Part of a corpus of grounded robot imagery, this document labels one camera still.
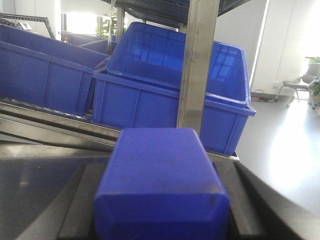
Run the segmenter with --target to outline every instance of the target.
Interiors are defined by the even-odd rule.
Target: electrical outlet
[[[279,82],[275,81],[275,82],[272,84],[272,88],[273,88],[273,89],[278,89],[278,88],[279,88]]]

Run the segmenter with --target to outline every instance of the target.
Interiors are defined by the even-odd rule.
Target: metal bracket
[[[52,39],[56,39],[55,34],[52,32],[49,19],[43,16],[27,16],[27,15],[16,15],[16,14],[8,14],[8,13],[1,13],[0,12],[0,19],[15,19],[15,20],[23,20],[23,21],[32,21],[32,22],[39,22],[44,23],[46,29],[49,32],[49,35]]]

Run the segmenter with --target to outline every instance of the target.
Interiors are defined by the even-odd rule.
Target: metal shelf
[[[220,0],[218,16],[248,1]],[[135,18],[174,27],[180,23],[187,24],[190,0],[117,0],[115,5],[125,8]]]

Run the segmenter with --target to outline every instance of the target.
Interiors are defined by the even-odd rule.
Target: stainless steel post
[[[178,128],[200,135],[219,0],[190,0]]]
[[[123,7],[116,8],[116,41],[119,42],[124,34],[125,26],[125,9]]]

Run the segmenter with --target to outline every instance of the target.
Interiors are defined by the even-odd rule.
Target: floor
[[[293,202],[320,216],[320,108],[306,100],[252,102],[236,152],[240,162]]]

